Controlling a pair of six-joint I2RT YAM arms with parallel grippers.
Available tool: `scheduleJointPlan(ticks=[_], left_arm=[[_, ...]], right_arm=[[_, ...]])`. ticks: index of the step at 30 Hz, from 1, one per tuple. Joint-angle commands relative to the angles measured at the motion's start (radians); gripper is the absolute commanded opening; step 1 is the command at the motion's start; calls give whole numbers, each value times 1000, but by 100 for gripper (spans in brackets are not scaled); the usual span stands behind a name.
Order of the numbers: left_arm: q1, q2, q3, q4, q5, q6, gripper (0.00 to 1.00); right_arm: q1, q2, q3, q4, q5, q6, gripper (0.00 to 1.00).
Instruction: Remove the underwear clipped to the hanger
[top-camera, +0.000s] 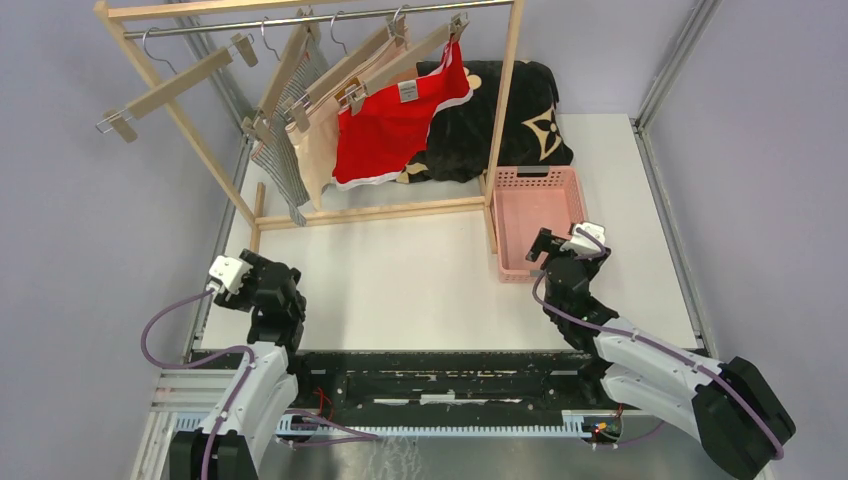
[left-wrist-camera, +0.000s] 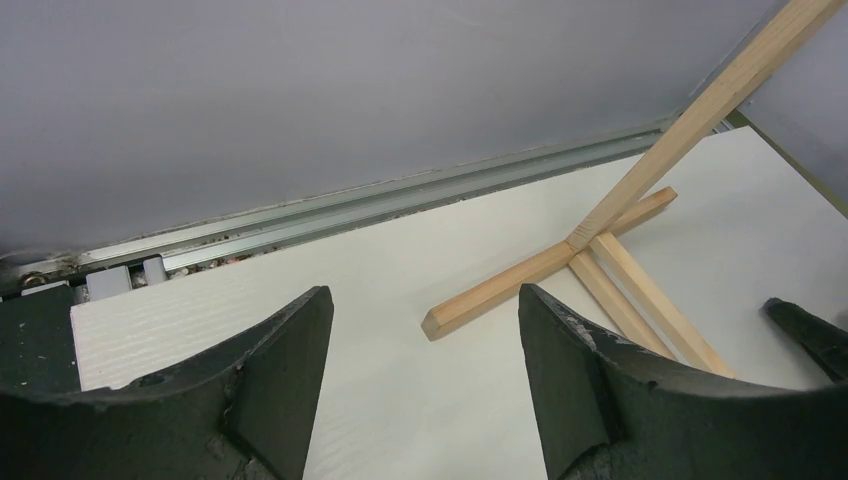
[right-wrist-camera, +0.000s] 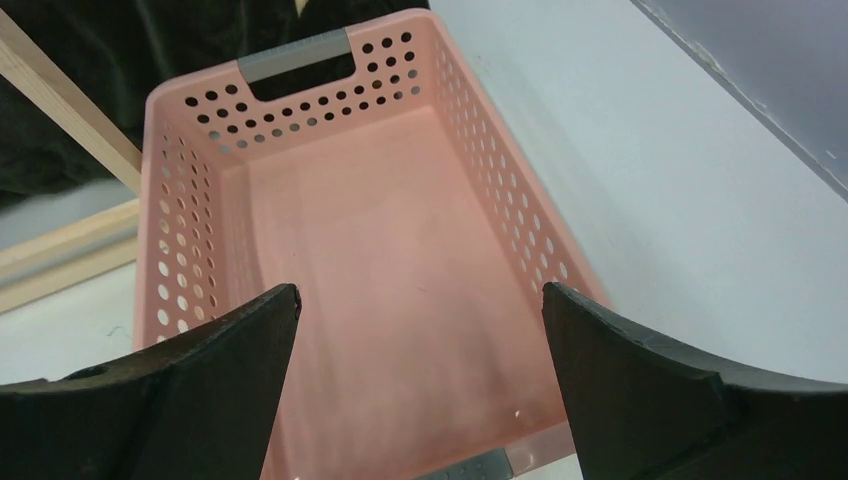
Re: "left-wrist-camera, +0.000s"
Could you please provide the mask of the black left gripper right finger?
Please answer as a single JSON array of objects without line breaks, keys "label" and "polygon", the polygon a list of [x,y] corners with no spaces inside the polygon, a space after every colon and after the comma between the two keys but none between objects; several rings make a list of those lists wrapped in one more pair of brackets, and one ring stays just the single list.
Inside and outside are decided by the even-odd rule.
[{"label": "black left gripper right finger", "polygon": [[843,479],[847,381],[793,391],[654,353],[534,284],[519,328],[551,479]]}]

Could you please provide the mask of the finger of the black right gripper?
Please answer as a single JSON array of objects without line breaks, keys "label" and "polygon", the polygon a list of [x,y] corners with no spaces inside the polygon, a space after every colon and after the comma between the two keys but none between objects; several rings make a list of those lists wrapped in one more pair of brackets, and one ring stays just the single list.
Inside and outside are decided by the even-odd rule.
[{"label": "finger of the black right gripper", "polygon": [[831,381],[847,381],[846,331],[779,298],[768,299],[761,311],[799,344]]}]

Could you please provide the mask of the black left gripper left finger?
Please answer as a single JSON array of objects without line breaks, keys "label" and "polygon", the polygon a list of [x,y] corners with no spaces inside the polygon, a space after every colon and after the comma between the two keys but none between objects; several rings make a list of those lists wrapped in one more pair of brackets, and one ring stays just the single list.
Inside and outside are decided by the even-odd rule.
[{"label": "black left gripper left finger", "polygon": [[5,479],[299,479],[334,315],[315,286],[120,389],[1,391]]}]

